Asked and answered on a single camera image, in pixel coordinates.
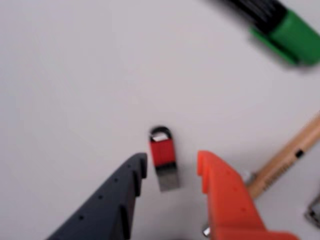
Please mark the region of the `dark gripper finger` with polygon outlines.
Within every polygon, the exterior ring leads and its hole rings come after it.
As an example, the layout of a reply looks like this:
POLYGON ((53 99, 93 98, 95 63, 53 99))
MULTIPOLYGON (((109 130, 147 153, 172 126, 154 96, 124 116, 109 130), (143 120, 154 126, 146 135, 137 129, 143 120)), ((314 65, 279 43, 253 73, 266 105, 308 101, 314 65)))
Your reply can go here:
POLYGON ((147 167, 146 153, 131 156, 49 239, 129 240, 147 167))

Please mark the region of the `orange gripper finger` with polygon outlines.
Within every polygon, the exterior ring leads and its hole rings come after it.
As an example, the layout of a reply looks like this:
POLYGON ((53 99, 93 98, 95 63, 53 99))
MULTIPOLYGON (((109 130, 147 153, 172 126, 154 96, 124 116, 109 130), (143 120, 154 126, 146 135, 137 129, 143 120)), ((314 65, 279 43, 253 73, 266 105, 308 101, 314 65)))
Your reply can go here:
POLYGON ((295 240, 288 232, 268 230, 241 176, 219 156, 197 153, 197 174, 207 195, 211 240, 295 240))

